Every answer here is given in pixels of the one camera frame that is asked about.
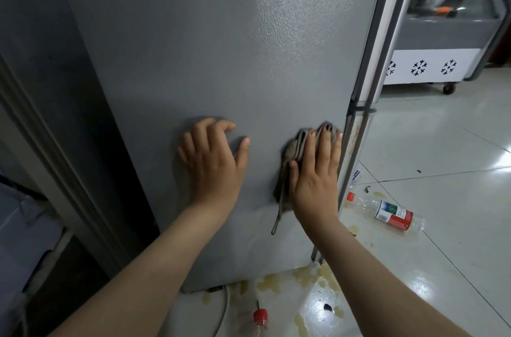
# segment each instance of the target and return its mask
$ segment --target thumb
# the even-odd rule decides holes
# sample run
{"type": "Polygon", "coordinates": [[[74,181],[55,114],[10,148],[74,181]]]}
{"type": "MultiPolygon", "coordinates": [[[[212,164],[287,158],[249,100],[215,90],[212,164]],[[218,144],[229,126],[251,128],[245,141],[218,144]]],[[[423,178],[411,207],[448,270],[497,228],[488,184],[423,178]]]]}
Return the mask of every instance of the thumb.
{"type": "Polygon", "coordinates": [[[298,177],[300,173],[298,171],[298,164],[295,160],[289,162],[289,195],[294,195],[296,185],[298,184],[298,177]]]}
{"type": "Polygon", "coordinates": [[[248,147],[250,146],[250,138],[245,137],[240,143],[240,146],[238,147],[238,151],[236,152],[236,155],[234,157],[234,160],[236,161],[236,167],[238,170],[245,172],[245,168],[247,166],[248,162],[248,147]]]}

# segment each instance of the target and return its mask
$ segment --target snowflake decoration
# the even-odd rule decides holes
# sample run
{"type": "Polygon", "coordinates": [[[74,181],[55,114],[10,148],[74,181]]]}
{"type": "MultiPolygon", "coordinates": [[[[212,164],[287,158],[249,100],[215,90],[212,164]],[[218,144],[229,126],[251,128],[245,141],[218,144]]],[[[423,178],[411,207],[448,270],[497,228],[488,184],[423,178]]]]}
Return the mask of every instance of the snowflake decoration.
{"type": "Polygon", "coordinates": [[[427,66],[428,63],[426,63],[424,60],[418,61],[417,63],[413,64],[411,74],[413,76],[417,76],[418,74],[423,73],[427,66]]]}
{"type": "Polygon", "coordinates": [[[394,70],[396,68],[396,63],[394,61],[391,61],[387,68],[387,74],[386,76],[392,75],[394,73],[394,70]]]}
{"type": "Polygon", "coordinates": [[[456,61],[453,59],[449,60],[447,63],[444,64],[444,68],[441,69],[442,75],[447,75],[448,73],[451,73],[454,71],[454,67],[456,67],[456,61]]]}

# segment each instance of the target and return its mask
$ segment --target red and white bottle label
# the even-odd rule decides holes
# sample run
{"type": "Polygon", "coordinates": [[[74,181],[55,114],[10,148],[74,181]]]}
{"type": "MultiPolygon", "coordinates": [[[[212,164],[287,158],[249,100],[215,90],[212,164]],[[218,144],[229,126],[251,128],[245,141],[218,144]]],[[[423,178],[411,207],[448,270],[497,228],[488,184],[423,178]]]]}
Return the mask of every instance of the red and white bottle label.
{"type": "Polygon", "coordinates": [[[387,201],[382,201],[374,217],[406,231],[412,223],[413,212],[387,203],[387,201]]]}

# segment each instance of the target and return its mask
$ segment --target person's left hand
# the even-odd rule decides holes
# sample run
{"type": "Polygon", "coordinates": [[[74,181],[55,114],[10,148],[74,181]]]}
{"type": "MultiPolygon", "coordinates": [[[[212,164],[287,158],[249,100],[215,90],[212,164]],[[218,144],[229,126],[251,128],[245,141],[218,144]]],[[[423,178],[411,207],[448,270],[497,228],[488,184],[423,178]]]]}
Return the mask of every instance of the person's left hand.
{"type": "Polygon", "coordinates": [[[192,175],[192,206],[213,208],[224,219],[238,199],[250,145],[250,138],[244,138],[233,156],[225,132],[235,127],[225,119],[203,119],[183,135],[177,148],[192,175]]]}

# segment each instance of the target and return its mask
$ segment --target hand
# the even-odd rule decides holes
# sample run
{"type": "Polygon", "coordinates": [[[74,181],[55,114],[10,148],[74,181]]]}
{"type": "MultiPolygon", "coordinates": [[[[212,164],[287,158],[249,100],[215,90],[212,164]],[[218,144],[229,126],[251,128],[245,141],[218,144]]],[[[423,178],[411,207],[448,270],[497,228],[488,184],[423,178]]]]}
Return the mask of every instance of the hand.
{"type": "Polygon", "coordinates": [[[331,145],[331,132],[322,129],[316,158],[316,131],[310,130],[303,152],[302,171],[291,161],[289,195],[294,214],[304,228],[310,231],[324,220],[337,220],[337,169],[341,158],[342,133],[338,132],[331,145]]]}
{"type": "Polygon", "coordinates": [[[250,139],[244,138],[233,156],[225,132],[235,127],[225,119],[203,119],[184,134],[177,148],[192,175],[192,205],[211,207],[224,219],[238,199],[250,145],[250,139]]]}

